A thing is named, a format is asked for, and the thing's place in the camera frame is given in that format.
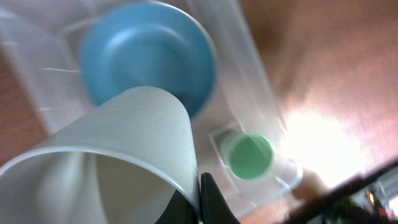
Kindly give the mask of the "mint green cup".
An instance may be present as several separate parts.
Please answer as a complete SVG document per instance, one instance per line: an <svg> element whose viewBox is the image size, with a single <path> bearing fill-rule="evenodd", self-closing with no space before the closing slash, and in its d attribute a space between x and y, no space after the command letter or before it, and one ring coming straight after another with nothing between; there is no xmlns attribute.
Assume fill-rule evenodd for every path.
<svg viewBox="0 0 398 224"><path fill-rule="evenodd" d="M219 146L221 158L239 179L259 179L270 169L274 151L270 142L259 134L230 134Z"/></svg>

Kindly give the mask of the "clear plastic storage bin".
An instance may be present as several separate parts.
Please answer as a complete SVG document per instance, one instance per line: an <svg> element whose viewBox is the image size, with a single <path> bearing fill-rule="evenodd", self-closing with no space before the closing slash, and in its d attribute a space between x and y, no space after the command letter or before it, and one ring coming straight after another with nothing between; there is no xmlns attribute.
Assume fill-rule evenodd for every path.
<svg viewBox="0 0 398 224"><path fill-rule="evenodd" d="M126 5L125 0L1 0L1 45L49 134L94 107L81 81L81 41L103 15ZM303 169L286 150L285 123L240 3L174 0L171 5L195 18L215 45L216 85L192 121L198 171L213 175L234 215L242 218L298 186ZM285 170L258 182L236 178L218 146L241 133L269 140Z"/></svg>

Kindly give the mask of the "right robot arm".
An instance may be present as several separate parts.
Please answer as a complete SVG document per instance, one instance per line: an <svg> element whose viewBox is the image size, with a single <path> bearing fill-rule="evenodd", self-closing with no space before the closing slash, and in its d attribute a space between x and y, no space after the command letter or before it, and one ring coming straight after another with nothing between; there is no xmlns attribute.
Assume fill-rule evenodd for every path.
<svg viewBox="0 0 398 224"><path fill-rule="evenodd" d="M283 223L397 223L397 158L358 174L288 213Z"/></svg>

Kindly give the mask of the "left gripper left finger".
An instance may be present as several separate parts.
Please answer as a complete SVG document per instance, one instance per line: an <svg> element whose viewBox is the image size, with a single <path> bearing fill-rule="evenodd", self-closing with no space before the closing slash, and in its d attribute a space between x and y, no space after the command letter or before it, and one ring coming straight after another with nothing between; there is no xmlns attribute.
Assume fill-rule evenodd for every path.
<svg viewBox="0 0 398 224"><path fill-rule="evenodd" d="M198 224L198 217L188 200L176 190L155 224Z"/></svg>

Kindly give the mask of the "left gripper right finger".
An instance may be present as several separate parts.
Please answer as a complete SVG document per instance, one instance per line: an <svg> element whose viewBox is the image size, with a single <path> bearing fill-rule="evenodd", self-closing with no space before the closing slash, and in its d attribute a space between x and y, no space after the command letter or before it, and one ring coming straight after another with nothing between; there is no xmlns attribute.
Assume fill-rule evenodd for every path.
<svg viewBox="0 0 398 224"><path fill-rule="evenodd" d="M208 172L201 175L200 193L204 224L240 224L228 207L213 176Z"/></svg>

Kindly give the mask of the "grey cup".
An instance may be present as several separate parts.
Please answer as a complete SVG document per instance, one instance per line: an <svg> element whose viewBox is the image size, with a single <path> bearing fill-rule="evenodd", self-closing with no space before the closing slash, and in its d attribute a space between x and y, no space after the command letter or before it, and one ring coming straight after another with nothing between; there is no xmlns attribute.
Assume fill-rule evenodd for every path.
<svg viewBox="0 0 398 224"><path fill-rule="evenodd" d="M173 95L121 93L1 167L2 223L155 223L175 191L198 219L189 115Z"/></svg>

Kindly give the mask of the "blue plate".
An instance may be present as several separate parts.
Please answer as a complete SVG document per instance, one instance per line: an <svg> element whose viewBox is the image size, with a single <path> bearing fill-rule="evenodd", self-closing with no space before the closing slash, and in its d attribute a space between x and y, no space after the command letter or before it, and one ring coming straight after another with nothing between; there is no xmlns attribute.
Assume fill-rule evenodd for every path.
<svg viewBox="0 0 398 224"><path fill-rule="evenodd" d="M78 64L88 97L99 106L139 86L175 96L194 119L216 85L216 48L185 11L158 1L114 7L85 32Z"/></svg>

